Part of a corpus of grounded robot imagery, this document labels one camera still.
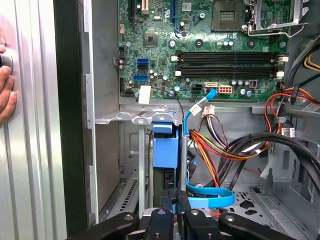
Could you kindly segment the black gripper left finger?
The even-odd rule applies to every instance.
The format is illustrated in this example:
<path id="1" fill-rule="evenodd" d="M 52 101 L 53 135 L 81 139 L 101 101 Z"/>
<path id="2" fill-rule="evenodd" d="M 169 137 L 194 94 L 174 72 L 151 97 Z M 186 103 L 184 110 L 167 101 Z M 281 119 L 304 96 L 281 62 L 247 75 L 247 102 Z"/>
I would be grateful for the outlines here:
<path id="1" fill-rule="evenodd" d="M 174 230 L 172 190 L 161 192 L 159 208 L 148 208 L 142 217 L 132 212 L 119 213 L 69 240 L 172 240 Z"/>

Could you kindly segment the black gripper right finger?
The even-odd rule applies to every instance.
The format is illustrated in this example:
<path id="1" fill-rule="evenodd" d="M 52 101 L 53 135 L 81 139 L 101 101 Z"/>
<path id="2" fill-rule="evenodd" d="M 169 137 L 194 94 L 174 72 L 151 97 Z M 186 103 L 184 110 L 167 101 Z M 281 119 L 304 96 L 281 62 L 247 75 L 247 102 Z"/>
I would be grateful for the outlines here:
<path id="1" fill-rule="evenodd" d="M 218 220 L 210 220 L 206 214 L 191 208 L 188 195 L 176 191 L 176 199 L 182 215 L 184 230 L 191 240 L 292 240 L 291 236 L 276 231 L 235 213 L 226 212 Z"/>

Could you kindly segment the person's hand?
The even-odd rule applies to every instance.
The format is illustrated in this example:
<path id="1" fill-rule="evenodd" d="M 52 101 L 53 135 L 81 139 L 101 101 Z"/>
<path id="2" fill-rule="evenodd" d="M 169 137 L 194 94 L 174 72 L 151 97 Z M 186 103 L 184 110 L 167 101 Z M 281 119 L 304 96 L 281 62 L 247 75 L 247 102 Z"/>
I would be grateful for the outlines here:
<path id="1" fill-rule="evenodd" d="M 17 93 L 13 91 L 15 78 L 8 66 L 0 67 L 0 125 L 2 126 L 13 114 Z"/>

